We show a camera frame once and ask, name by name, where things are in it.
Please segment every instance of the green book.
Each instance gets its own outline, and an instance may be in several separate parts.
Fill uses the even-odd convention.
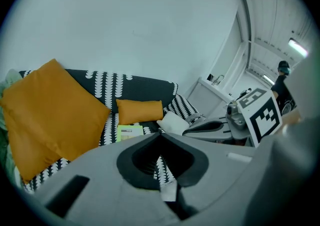
[[[118,125],[117,130],[118,131],[116,135],[116,142],[119,142],[122,140],[128,140],[128,139],[143,135],[142,126]]]

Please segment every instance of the faucet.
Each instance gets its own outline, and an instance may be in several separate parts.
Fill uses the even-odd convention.
[[[225,76],[224,76],[224,75],[219,75],[218,78],[213,81],[212,85],[219,85],[219,83],[221,82],[221,81],[218,82],[220,76],[223,77],[222,81],[225,79]]]

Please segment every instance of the counter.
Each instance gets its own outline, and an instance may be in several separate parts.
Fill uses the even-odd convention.
[[[202,77],[198,79],[197,85],[187,99],[207,118],[224,117],[226,114],[224,106],[233,100],[228,93]]]

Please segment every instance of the couch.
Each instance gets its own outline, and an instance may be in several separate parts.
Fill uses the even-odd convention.
[[[84,71],[67,69],[68,73],[89,93],[111,109],[111,113],[105,123],[101,134],[99,146],[115,143],[117,125],[119,122],[118,107],[116,99],[128,99],[136,101],[161,100],[163,115],[168,111],[174,112],[186,120],[189,125],[203,120],[198,110],[188,102],[186,98],[177,94],[176,83],[157,79],[123,75],[109,72]],[[20,71],[22,77],[27,76],[31,71]],[[141,125],[144,134],[162,131],[155,121],[141,122],[133,125]],[[28,193],[33,193],[50,176],[67,166],[70,161],[61,158],[50,165],[44,171],[36,175],[29,183],[24,184]],[[159,157],[157,167],[154,170],[154,178],[158,179],[160,186],[174,180],[165,161]]]

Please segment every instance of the small orange cushion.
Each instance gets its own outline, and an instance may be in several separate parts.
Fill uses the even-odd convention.
[[[119,124],[162,120],[164,112],[161,101],[134,101],[116,99],[119,111]]]
[[[110,112],[56,60],[5,89],[1,106],[24,181],[60,157],[72,161],[98,147]]]

